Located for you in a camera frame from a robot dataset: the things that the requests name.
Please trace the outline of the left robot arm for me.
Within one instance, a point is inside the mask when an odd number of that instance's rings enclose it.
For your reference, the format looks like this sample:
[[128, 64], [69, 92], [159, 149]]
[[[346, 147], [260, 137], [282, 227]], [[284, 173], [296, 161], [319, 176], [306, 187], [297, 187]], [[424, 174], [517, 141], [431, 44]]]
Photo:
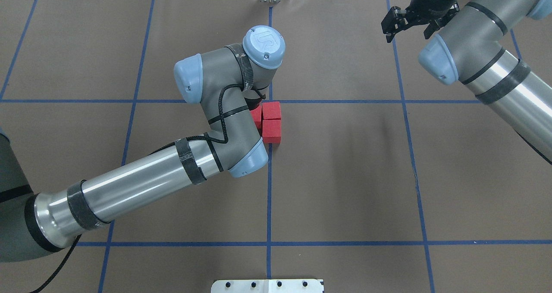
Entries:
[[219, 172], [249, 175], [268, 162], [250, 110], [260, 106], [286, 43], [258, 25], [241, 43], [174, 65], [188, 104], [200, 104], [210, 130], [58, 193], [34, 193], [6, 134], [1, 134], [1, 262], [38, 259], [69, 248], [77, 236]]

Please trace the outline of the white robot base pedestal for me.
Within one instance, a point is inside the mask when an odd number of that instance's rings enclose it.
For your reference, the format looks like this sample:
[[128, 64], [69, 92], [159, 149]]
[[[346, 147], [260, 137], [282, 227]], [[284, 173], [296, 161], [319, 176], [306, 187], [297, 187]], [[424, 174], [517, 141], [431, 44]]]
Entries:
[[219, 280], [211, 285], [211, 293], [323, 293], [319, 279], [248, 279]]

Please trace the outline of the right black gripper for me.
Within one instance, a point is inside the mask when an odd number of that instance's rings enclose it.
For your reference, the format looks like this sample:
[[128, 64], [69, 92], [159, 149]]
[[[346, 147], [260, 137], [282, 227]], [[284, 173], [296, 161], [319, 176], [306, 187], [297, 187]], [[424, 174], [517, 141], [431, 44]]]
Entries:
[[381, 30], [386, 42], [391, 43], [396, 34], [407, 30], [410, 24], [426, 24], [424, 38], [431, 36], [446, 26], [447, 22], [438, 19], [451, 8], [456, 0], [411, 0], [408, 9], [392, 6], [381, 22]]

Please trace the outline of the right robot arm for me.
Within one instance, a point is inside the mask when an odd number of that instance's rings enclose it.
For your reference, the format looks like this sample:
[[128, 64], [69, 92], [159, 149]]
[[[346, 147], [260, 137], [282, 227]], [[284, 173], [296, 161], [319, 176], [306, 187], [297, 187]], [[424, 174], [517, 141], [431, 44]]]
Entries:
[[381, 22], [386, 41], [426, 25], [418, 61], [445, 85], [465, 85], [542, 158], [551, 162], [551, 87], [499, 40], [523, 18], [541, 20], [551, 0], [411, 0]]

